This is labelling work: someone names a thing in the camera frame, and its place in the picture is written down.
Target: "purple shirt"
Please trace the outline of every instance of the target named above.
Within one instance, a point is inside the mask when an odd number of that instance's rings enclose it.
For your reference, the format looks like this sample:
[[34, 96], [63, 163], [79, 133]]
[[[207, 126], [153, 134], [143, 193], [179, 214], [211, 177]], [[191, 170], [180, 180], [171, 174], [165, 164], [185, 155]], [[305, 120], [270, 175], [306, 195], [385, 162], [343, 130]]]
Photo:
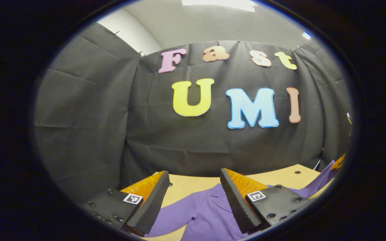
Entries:
[[[305, 188], [290, 188], [290, 190], [305, 198], [310, 197], [334, 177], [337, 169], [331, 171], [333, 163], [334, 161], [329, 163], [320, 175]], [[239, 230], [220, 183], [211, 189], [194, 192], [162, 208], [150, 233], [145, 237], [164, 235], [185, 224], [187, 227], [181, 241], [231, 241], [250, 236], [246, 233], [242, 234]]]

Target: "white wall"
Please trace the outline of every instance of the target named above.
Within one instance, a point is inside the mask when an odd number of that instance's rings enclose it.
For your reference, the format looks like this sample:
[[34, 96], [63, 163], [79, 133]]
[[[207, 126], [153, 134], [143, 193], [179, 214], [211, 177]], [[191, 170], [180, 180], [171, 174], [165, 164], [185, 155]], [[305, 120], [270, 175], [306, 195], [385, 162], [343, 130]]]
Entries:
[[109, 29], [111, 32], [119, 31], [116, 35], [123, 39], [138, 53], [142, 51], [142, 56], [162, 50], [162, 47], [144, 26], [123, 9], [119, 9], [106, 17], [101, 18], [98, 20], [98, 23]]

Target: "yellow letter u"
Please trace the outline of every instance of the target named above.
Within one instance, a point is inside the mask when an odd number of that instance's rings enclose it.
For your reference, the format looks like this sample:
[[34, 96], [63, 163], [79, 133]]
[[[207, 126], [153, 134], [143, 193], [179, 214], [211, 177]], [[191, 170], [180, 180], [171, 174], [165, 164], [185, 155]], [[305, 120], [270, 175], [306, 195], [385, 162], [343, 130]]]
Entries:
[[174, 89], [173, 107], [176, 113], [182, 116], [198, 116], [208, 111], [211, 106], [212, 78], [203, 78], [196, 81], [200, 86], [200, 102], [197, 105], [187, 103], [188, 88], [192, 85], [190, 81], [180, 81], [172, 85]]

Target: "table surface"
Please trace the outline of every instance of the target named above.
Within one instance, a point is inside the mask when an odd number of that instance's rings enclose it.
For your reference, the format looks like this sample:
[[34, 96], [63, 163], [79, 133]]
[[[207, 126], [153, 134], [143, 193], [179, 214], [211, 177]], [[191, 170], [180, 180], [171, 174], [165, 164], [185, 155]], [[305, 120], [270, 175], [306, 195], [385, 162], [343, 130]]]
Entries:
[[[314, 171], [305, 166], [296, 164], [287, 168], [282, 168], [276, 171], [269, 171], [260, 174], [246, 175], [253, 180], [266, 185], [280, 184], [285, 187], [301, 189], [307, 186], [312, 180], [314, 180], [320, 173]], [[167, 190], [167, 193], [162, 202], [162, 207], [166, 207], [173, 204], [193, 192], [204, 191], [213, 188], [220, 183], [219, 177], [190, 177], [169, 174], [170, 182], [173, 184]], [[330, 184], [329, 182], [316, 194], [312, 195], [309, 199], [318, 197], [323, 190]], [[179, 228], [171, 233], [161, 235], [153, 238], [143, 238], [149, 241], [179, 241], [183, 236], [186, 226]]]

